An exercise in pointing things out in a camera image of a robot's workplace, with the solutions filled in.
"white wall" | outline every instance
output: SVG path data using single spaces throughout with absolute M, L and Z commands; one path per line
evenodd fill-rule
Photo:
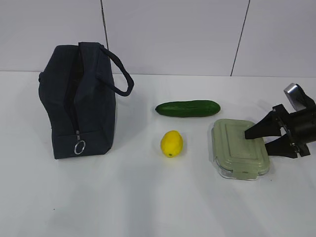
M 100 0 L 0 0 L 0 71 L 42 71 L 78 41 L 105 43 Z
M 316 77 L 316 1 L 251 0 L 233 76 Z
M 103 3 L 130 73 L 231 73 L 248 0 Z M 315 11 L 315 0 L 251 0 L 233 76 L 316 77 Z M 0 0 L 0 71 L 42 71 L 55 46 L 79 41 L 106 43 L 100 0 Z
M 129 72 L 230 75 L 248 0 L 103 3 L 109 48 Z

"food container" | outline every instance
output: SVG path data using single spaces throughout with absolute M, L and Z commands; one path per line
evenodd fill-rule
M 220 119 L 212 129 L 213 163 L 230 179 L 256 180 L 269 171 L 270 160 L 262 138 L 246 140 L 254 125 L 246 120 Z

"bag handle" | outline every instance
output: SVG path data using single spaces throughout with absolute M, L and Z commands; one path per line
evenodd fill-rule
M 132 79 L 132 77 L 129 75 L 129 73 L 125 70 L 122 62 L 120 61 L 120 59 L 113 54 L 112 52 L 108 51 L 105 47 L 100 46 L 101 51 L 107 55 L 114 63 L 115 65 L 117 65 L 117 67 L 121 70 L 121 72 L 123 73 L 124 77 L 126 78 L 127 81 L 127 91 L 121 91 L 120 89 L 118 89 L 117 87 L 115 87 L 113 84 L 110 84 L 106 81 L 103 81 L 110 89 L 112 89 L 115 93 L 121 95 L 121 96 L 129 96 L 130 93 L 132 92 L 132 89 L 134 87 L 134 81 Z

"metal ring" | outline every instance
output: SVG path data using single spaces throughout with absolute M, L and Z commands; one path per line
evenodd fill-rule
M 82 149 L 81 149 L 80 152 L 77 152 L 77 147 L 78 147 L 78 145 L 79 145 L 81 142 L 83 143 L 83 147 L 82 147 Z M 80 155 L 80 154 L 83 152 L 84 149 L 85 149 L 85 141 L 84 141 L 84 140 L 81 140 L 81 141 L 78 141 L 78 142 L 76 143 L 74 152 L 75 152 L 76 155 Z

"white table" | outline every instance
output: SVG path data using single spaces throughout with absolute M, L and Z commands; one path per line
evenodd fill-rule
M 54 160 L 50 124 L 38 98 L 38 73 L 0 73 L 1 237 L 314 237 L 316 143 L 312 155 L 272 157 L 257 181 L 222 178 L 209 161 L 217 119 L 263 118 L 293 109 L 283 93 L 299 83 L 315 97 L 315 79 L 133 76 L 118 96 L 113 148 L 104 156 Z M 116 83 L 124 88 L 120 75 Z M 154 112 L 173 100 L 210 99 L 209 118 Z M 183 154 L 165 158 L 163 134 L 178 130 Z

